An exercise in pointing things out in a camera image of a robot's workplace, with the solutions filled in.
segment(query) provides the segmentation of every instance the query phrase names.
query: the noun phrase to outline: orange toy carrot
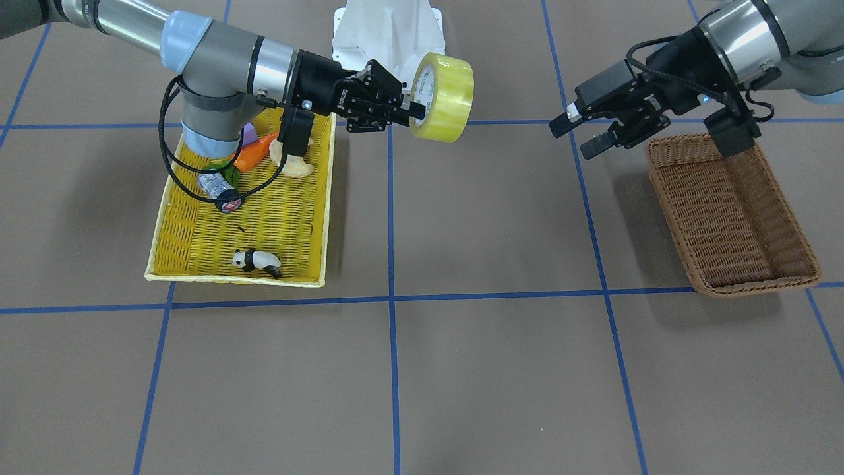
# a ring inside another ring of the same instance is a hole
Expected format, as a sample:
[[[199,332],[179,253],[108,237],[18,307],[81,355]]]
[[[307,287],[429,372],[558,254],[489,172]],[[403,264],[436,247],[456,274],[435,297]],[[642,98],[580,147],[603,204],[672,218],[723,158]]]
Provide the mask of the orange toy carrot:
[[[237,167],[237,169],[241,172],[250,171],[258,164],[259,161],[269,155],[269,145],[272,144],[273,140],[276,140],[278,137],[278,132],[264,135],[258,139],[258,142],[253,142],[243,147],[243,149],[241,149],[241,155],[237,157],[237,160],[235,160],[235,167]]]

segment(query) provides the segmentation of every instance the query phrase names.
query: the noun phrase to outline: packing tape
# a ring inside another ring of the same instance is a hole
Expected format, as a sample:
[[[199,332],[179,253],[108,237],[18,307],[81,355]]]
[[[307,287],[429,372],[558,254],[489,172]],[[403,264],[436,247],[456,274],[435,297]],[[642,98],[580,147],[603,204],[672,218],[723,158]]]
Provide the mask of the packing tape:
[[[421,139],[453,142],[463,133],[472,110],[474,73],[462,59],[429,52],[416,70],[411,101],[425,106],[425,118],[410,119]]]

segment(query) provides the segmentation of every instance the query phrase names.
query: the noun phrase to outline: yellow woven basket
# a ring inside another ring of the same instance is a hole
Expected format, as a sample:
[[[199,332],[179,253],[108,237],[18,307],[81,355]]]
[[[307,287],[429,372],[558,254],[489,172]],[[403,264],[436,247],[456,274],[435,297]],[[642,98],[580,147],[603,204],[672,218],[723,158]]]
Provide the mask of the yellow woven basket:
[[[282,109],[267,109],[252,124],[259,135],[279,130]],[[161,197],[145,277],[149,281],[205,281],[266,284],[288,287],[322,287],[328,241],[328,208],[337,117],[315,116],[314,145],[305,157],[314,172],[306,178],[279,177],[264,190],[246,198],[230,214],[197,201],[167,179]],[[176,156],[192,167],[208,165],[180,140]],[[202,194],[196,173],[178,168],[179,179]],[[269,159],[241,175],[240,191],[265,182],[277,170]],[[231,264],[235,250],[271,252],[281,259],[282,279],[263,270],[244,272]]]

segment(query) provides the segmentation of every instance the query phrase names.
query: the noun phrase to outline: toy panda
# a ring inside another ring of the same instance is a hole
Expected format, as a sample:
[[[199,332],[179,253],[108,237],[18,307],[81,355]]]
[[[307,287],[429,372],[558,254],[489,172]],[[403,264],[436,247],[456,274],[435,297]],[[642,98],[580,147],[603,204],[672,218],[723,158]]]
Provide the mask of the toy panda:
[[[255,269],[264,269],[269,275],[276,279],[281,278],[281,259],[275,254],[265,253],[255,249],[247,251],[235,250],[235,257],[231,259],[234,267],[240,267],[245,272],[252,272]]]

